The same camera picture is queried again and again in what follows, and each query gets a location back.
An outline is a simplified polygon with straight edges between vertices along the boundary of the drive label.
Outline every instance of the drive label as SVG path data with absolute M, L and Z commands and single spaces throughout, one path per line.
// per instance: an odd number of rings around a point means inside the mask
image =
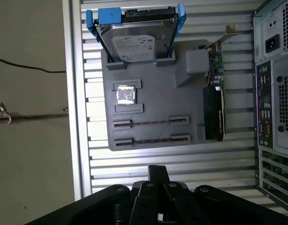
M 118 55 L 125 62 L 154 60 L 155 38 L 149 35 L 117 36 L 113 38 Z

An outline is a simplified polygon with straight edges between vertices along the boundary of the gray wall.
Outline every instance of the gray wall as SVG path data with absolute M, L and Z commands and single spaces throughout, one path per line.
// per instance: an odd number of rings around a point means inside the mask
M 65 69 L 61 0 L 0 0 L 0 58 Z M 0 63 L 0 102 L 21 114 L 62 113 L 65 74 Z M 24 224 L 73 202 L 67 118 L 0 125 L 0 225 Z

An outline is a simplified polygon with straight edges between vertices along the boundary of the cable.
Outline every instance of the cable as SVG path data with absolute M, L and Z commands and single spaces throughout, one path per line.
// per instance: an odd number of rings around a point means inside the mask
M 44 71 L 44 72 L 49 73 L 49 74 L 63 74 L 63 73 L 66 73 L 65 70 L 62 70 L 62 71 L 49 71 L 49 70 L 38 68 L 38 67 L 29 67 L 29 66 L 15 64 L 15 63 L 8 62 L 8 61 L 2 60 L 2 59 L 0 59 L 0 62 L 3 62 L 5 64 L 8 64 L 8 65 L 11 65 L 11 66 L 14 66 L 14 67 L 21 67 L 21 68 L 26 68 L 26 69 L 40 70 L 40 71 Z
M 206 84 L 206 86 L 208 87 L 209 86 L 209 84 L 210 84 L 210 76 L 211 76 L 211 73 L 210 72 L 208 72 L 208 75 L 209 75 L 209 78 L 208 78 L 208 83 Z

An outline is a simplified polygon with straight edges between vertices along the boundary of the expansion card bracket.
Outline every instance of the expansion card bracket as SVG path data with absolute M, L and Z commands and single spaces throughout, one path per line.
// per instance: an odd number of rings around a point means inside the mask
M 220 38 L 219 40 L 208 44 L 206 47 L 204 47 L 204 49 L 208 49 L 212 45 L 220 44 L 220 43 L 230 39 L 231 37 L 233 37 L 235 35 L 238 35 L 239 32 L 237 30 L 237 27 L 238 27 L 238 25 L 228 25 L 228 26 L 226 26 L 225 27 L 225 35 L 222 38 Z

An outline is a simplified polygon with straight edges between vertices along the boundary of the power socket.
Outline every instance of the power socket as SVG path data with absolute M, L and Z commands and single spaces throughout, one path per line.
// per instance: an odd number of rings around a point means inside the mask
M 270 53 L 280 47 L 280 35 L 274 35 L 265 41 L 265 52 Z

